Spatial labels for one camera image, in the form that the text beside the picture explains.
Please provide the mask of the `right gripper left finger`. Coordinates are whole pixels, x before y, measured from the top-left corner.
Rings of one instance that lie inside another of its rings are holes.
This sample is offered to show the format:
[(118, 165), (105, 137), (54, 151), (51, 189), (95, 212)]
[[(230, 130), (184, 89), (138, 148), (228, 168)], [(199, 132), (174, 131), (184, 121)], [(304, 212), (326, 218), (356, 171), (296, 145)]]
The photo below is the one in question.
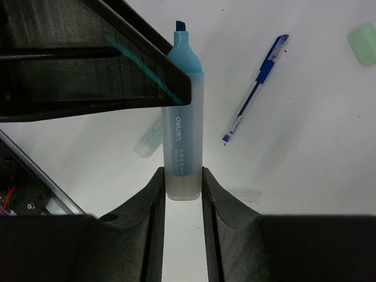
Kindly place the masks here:
[(116, 209), (1, 217), (2, 281), (160, 281), (165, 171)]

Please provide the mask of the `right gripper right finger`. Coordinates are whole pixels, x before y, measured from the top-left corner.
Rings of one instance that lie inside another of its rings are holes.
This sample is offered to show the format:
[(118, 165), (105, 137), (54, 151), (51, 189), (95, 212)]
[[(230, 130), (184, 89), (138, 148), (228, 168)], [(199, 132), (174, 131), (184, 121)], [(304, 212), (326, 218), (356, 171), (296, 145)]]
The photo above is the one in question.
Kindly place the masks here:
[(374, 281), (375, 217), (262, 215), (203, 169), (210, 281)]

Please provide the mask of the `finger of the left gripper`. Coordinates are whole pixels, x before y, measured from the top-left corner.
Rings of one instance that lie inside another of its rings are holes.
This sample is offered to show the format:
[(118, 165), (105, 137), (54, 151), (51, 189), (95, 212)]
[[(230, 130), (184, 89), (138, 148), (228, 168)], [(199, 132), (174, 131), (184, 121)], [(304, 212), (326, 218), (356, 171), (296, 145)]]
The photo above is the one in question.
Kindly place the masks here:
[(1, 122), (183, 106), (192, 82), (125, 1), (1, 1)]

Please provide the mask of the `blue highlighter marker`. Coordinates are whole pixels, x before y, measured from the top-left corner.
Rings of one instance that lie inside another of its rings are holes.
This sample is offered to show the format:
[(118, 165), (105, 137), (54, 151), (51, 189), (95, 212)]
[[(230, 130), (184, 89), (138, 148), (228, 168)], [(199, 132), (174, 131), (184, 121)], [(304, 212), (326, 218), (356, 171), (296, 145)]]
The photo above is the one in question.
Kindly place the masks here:
[(174, 201), (196, 200), (202, 190), (204, 72), (182, 21), (176, 21), (167, 58), (190, 78), (192, 101), (162, 109), (166, 193)]

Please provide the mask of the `blue ballpoint pen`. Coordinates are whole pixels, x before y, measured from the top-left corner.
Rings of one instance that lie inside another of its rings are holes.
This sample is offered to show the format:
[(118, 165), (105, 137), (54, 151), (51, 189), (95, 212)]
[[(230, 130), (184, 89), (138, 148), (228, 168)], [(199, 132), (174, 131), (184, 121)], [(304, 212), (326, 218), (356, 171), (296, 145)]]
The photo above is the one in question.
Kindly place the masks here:
[(223, 146), (228, 144), (235, 136), (243, 119), (246, 117), (252, 98), (267, 81), (268, 77), (272, 73), (272, 70), (277, 64), (280, 55), (286, 49), (286, 45), (288, 44), (289, 40), (289, 34), (282, 34), (278, 36), (275, 39), (274, 43), (271, 45), (256, 74), (251, 77), (251, 85), (248, 88), (244, 98), (238, 105), (237, 109), (235, 110), (234, 115), (231, 117), (221, 137)]

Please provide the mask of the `clear pen cap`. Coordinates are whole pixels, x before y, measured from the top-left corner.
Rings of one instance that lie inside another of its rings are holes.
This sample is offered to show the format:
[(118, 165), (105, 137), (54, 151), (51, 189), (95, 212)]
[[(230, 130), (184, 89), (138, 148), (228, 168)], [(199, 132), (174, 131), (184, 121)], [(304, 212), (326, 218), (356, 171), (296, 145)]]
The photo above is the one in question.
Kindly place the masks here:
[(245, 204), (259, 205), (261, 203), (261, 194), (258, 193), (234, 192), (233, 196)]

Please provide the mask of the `green highlighter marker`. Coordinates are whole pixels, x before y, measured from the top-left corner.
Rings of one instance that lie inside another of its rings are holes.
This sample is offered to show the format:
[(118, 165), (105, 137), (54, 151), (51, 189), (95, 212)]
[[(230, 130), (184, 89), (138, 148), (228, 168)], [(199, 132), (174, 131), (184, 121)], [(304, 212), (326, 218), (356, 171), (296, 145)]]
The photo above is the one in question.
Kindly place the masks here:
[(163, 141), (162, 116), (160, 115), (144, 133), (134, 147), (134, 152), (142, 159), (151, 157)]

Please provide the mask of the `green highlighter cap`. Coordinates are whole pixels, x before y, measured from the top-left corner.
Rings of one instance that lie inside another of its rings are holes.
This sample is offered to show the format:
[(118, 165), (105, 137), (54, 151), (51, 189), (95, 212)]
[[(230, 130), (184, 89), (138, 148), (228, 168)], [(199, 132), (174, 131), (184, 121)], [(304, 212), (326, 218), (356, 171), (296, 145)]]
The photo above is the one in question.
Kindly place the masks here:
[(375, 27), (371, 22), (354, 28), (347, 35), (347, 40), (361, 66), (375, 65)]

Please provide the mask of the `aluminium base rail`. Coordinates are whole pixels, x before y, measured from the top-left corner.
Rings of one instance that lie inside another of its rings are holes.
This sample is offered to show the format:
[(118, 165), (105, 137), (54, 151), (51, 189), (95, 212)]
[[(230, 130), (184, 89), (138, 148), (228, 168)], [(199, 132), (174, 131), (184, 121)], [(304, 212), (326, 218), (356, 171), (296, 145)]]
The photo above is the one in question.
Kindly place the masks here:
[(26, 165), (31, 174), (51, 191), (53, 201), (65, 214), (86, 214), (3, 130), (1, 140)]

